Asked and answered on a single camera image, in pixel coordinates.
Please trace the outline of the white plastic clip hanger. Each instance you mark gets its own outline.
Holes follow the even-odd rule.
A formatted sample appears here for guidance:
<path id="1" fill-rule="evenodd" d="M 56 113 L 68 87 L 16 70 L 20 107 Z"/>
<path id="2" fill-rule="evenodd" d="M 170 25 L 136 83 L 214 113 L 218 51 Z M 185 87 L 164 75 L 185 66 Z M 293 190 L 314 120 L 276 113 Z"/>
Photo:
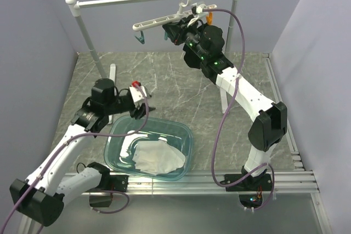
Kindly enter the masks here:
<path id="1" fill-rule="evenodd" d="M 132 28 L 135 32 L 139 32 L 139 31 L 144 31 L 144 30 L 150 29 L 150 28 L 162 26 L 162 25 L 170 23 L 170 22 L 176 22 L 182 18 L 187 18 L 189 16 L 193 17 L 193 14 L 191 12 L 192 5 L 193 5 L 192 0 L 186 0 L 185 3 L 183 1 L 180 1 L 179 2 L 179 9 L 175 14 L 167 15 L 167 16 L 163 16 L 160 18 L 155 18 L 155 19 L 151 19 L 151 20 L 147 20 L 147 21 L 142 21 L 142 22 L 134 24 L 132 26 Z M 215 4 L 211 4 L 211 5 L 206 5 L 206 8 L 209 10 L 212 10 L 212 9 L 217 8 L 217 6 Z"/>

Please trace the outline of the white underwear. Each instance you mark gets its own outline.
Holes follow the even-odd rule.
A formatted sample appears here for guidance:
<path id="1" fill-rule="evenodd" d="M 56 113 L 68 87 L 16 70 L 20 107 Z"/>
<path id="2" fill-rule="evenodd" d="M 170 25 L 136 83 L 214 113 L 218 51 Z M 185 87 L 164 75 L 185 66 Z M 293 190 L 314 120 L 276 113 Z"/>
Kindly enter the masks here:
<path id="1" fill-rule="evenodd" d="M 135 168 L 151 175 L 168 174 L 182 168 L 186 157 L 163 140 L 140 141 L 132 158 Z"/>

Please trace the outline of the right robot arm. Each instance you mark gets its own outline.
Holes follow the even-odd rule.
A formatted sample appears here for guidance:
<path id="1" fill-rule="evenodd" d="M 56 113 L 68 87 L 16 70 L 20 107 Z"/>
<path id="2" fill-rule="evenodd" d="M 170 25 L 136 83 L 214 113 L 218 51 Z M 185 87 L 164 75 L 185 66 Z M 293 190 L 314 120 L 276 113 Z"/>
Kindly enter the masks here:
<path id="1" fill-rule="evenodd" d="M 174 45 L 183 45 L 184 61 L 190 68 L 200 69 L 203 75 L 225 94 L 232 96 L 249 115 L 252 126 L 248 132 L 251 149 L 241 177 L 234 182 L 219 182 L 218 186 L 232 187 L 242 184 L 254 190 L 267 171 L 270 156 L 275 146 L 287 132 L 287 107 L 265 97 L 245 80 L 223 54 L 223 31 L 216 26 L 196 22 L 191 18 L 163 25 Z"/>

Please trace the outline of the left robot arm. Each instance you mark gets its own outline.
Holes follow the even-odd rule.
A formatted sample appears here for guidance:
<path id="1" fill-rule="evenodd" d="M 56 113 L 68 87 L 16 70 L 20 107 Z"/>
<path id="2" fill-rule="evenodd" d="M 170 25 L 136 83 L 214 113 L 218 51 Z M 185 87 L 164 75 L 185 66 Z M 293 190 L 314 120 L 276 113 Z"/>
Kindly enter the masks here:
<path id="1" fill-rule="evenodd" d="M 109 137 L 101 133 L 109 117 L 128 112 L 134 119 L 148 120 L 151 94 L 140 82 L 134 81 L 126 94 L 120 95 L 113 80 L 95 81 L 91 95 L 75 113 L 61 141 L 42 164 L 25 180 L 15 179 L 9 191 L 14 203 L 13 211 L 28 216 L 42 226 L 52 225 L 64 207 L 80 194 L 96 189 L 105 191 L 111 178 L 107 167 L 92 163 L 78 175 L 64 181 L 63 177 L 85 146 L 96 137 Z"/>

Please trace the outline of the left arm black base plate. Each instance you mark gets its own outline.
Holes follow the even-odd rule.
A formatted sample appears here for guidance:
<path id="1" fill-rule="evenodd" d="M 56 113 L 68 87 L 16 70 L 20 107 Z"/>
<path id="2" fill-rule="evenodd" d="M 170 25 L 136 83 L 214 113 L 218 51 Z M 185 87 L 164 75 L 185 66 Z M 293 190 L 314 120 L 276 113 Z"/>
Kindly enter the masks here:
<path id="1" fill-rule="evenodd" d="M 90 209 L 100 214 L 114 214 L 127 208 L 130 202 L 126 193 L 128 179 L 126 174 L 109 175 L 102 185 L 87 190 Z"/>

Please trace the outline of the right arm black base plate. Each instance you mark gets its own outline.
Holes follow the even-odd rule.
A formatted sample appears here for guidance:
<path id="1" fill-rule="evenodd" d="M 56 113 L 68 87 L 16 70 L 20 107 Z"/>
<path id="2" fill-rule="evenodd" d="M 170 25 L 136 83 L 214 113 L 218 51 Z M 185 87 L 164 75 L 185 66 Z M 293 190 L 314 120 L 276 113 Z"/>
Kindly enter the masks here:
<path id="1" fill-rule="evenodd" d="M 226 185 L 226 192 L 238 192 L 239 201 L 244 210 L 250 209 L 252 212 L 262 209 L 273 197 L 275 189 L 275 176 L 270 175 L 265 170 L 257 177 L 249 176 L 234 186 L 229 184 L 238 181 L 243 174 L 225 174 L 222 184 Z"/>

